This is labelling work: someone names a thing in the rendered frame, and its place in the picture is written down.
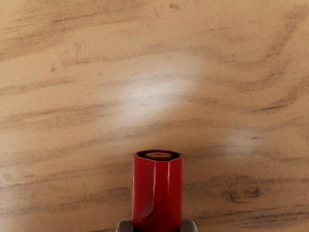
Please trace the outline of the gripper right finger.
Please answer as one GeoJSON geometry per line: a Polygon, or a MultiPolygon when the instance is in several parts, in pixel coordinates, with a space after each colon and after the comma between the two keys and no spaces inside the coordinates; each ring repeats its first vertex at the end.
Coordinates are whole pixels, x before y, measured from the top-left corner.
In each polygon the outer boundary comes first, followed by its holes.
{"type": "Polygon", "coordinates": [[[183,220],[180,232],[198,232],[197,226],[193,221],[183,220]]]}

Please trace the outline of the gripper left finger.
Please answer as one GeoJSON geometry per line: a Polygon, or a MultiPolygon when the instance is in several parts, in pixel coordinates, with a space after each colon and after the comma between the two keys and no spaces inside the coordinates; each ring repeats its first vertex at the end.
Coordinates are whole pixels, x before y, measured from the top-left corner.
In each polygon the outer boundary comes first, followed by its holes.
{"type": "Polygon", "coordinates": [[[130,220],[119,222],[115,232],[134,232],[132,222],[130,220]]]}

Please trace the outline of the red faceted pen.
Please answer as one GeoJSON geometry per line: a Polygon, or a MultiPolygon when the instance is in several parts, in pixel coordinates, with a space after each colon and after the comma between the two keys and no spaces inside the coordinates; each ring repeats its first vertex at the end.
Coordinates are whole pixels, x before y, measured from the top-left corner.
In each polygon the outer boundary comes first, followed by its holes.
{"type": "Polygon", "coordinates": [[[144,150],[133,155],[132,218],[134,232],[180,232],[183,155],[144,150]]]}

